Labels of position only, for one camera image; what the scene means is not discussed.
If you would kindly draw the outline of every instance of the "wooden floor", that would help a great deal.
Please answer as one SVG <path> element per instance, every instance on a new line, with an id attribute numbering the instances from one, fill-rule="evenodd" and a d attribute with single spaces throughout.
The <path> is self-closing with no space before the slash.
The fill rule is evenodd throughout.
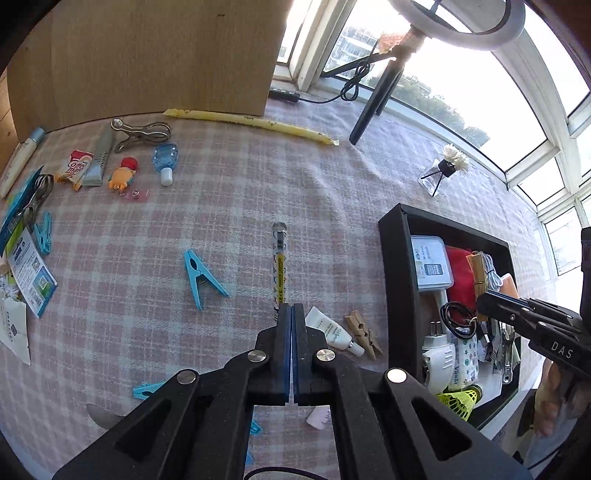
<path id="1" fill-rule="evenodd" d="M 12 113 L 10 112 L 8 82 L 6 70 L 4 70 L 0 76 L 0 174 L 3 172 L 17 144 L 17 132 L 14 129 Z"/>

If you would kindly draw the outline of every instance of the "blue cap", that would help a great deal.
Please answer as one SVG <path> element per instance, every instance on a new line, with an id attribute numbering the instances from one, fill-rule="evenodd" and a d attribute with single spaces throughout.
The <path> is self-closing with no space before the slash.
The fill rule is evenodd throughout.
<path id="1" fill-rule="evenodd" d="M 29 136 L 29 138 L 33 140 L 37 145 L 41 140 L 43 140 L 43 137 L 45 137 L 45 130 L 43 130 L 41 127 L 37 127 Z"/>

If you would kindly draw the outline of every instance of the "black box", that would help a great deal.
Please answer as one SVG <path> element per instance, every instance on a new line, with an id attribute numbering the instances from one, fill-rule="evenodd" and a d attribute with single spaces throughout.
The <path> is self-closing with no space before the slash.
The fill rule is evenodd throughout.
<path id="1" fill-rule="evenodd" d="M 378 227 L 388 302 L 388 365 L 404 368 L 423 382 L 421 347 L 423 337 L 429 335 L 429 322 L 420 321 L 417 272 L 410 236 L 438 236 L 451 247 L 481 250 L 492 257 L 500 276 L 510 273 L 515 279 L 509 245 L 461 223 L 402 203 L 384 215 Z M 515 343 L 521 353 L 521 342 L 517 339 Z M 476 408 L 469 423 L 482 428 L 511 399 L 518 386 L 519 365 L 513 370 L 513 381 L 502 387 L 501 395 Z"/>

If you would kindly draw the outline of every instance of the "metal rivet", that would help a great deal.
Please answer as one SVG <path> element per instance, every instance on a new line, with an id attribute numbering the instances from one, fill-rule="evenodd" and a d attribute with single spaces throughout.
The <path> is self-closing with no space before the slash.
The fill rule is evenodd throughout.
<path id="1" fill-rule="evenodd" d="M 321 362 L 330 362 L 331 360 L 334 360 L 335 357 L 335 353 L 328 348 L 323 348 L 322 350 L 318 350 L 316 352 L 316 358 Z"/>
<path id="2" fill-rule="evenodd" d="M 399 368 L 393 368 L 388 372 L 388 380 L 392 383 L 402 383 L 406 380 L 406 372 Z"/>
<path id="3" fill-rule="evenodd" d="M 189 385 L 190 383 L 193 383 L 196 378 L 197 375 L 195 375 L 195 372 L 191 372 L 190 370 L 183 370 L 177 375 L 177 381 L 182 385 Z"/>
<path id="4" fill-rule="evenodd" d="M 248 359 L 251 362 L 262 362 L 265 358 L 267 358 L 267 354 L 262 350 L 251 350 L 248 352 Z"/>

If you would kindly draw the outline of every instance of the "human hand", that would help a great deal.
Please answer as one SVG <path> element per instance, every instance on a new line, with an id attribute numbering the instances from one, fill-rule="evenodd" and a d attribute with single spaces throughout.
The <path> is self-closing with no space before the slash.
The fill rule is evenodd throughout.
<path id="1" fill-rule="evenodd" d="M 561 398 L 560 381 L 563 372 L 551 360 L 544 361 L 542 380 L 535 394 L 534 432 L 537 436 L 550 437 L 554 433 L 556 418 L 564 401 Z M 580 417 L 591 403 L 591 382 L 579 381 L 569 398 L 569 417 Z"/>

